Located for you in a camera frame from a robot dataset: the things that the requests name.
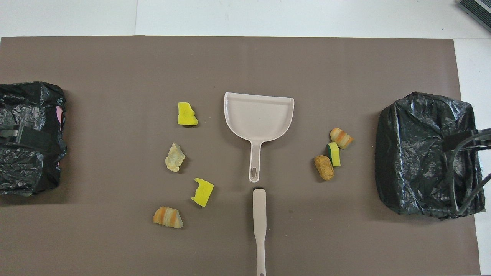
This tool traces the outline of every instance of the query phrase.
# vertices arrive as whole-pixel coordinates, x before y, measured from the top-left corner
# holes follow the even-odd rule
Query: black cable
[[[491,130],[485,130],[480,133],[474,134],[471,137],[460,142],[454,149],[451,157],[450,157],[450,170],[447,172],[447,182],[450,184],[450,192],[452,198],[452,207],[454,209],[454,213],[458,216],[462,215],[467,207],[469,207],[470,202],[474,199],[477,193],[484,187],[484,185],[491,179],[491,173],[488,174],[481,182],[471,191],[471,193],[463,200],[462,205],[460,207],[457,206],[457,200],[455,198],[455,183],[454,183],[454,165],[455,165],[455,157],[458,152],[462,149],[462,147],[469,142],[480,138],[482,136],[491,135]]]

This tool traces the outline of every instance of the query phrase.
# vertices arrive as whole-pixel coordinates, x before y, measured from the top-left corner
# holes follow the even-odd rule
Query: black strap
[[[459,207],[457,205],[457,200],[455,198],[455,183],[454,183],[455,157],[457,153],[463,150],[465,147],[467,147],[469,143],[472,143],[473,141],[480,141],[480,140],[487,140],[489,142],[490,137],[491,137],[491,129],[478,131],[476,134],[473,134],[470,137],[458,143],[452,152],[449,161],[450,170],[448,170],[446,178],[447,178],[447,183],[449,183],[450,185],[450,198],[452,201],[453,211],[456,215],[460,216],[465,212],[467,207],[470,205],[471,201],[477,196],[478,192],[491,179],[491,173],[488,174],[483,180],[481,180],[480,183],[477,184],[477,186],[471,191],[471,193],[462,200],[462,205]]]
[[[51,148],[51,135],[22,125],[0,125],[0,144],[49,152]]]

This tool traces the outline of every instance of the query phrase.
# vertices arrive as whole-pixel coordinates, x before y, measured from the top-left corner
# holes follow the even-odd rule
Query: white plastic handle
[[[249,181],[256,183],[259,181],[259,164],[261,162],[261,143],[251,141],[250,143],[250,164]]]
[[[257,276],[266,276],[266,256],[264,240],[266,239],[266,191],[255,189],[252,192],[254,216],[254,236],[257,248]]]

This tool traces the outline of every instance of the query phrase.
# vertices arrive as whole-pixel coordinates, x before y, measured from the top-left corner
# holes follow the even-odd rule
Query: dustpan
[[[261,145],[281,137],[293,118],[293,98],[225,93],[225,121],[237,136],[250,141],[249,181],[259,180]]]

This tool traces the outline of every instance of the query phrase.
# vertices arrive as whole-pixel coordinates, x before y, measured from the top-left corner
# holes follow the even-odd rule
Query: black clip
[[[443,138],[443,143],[442,143],[443,151],[444,152],[453,151],[460,142],[479,133],[482,133],[483,135],[463,145],[462,148],[459,149],[459,151],[470,150],[470,149],[472,150],[491,149],[491,129],[483,129],[483,130],[473,129],[473,130],[462,131],[456,134],[445,136]]]
[[[49,152],[51,148],[51,135],[27,126],[0,125],[0,144]]]

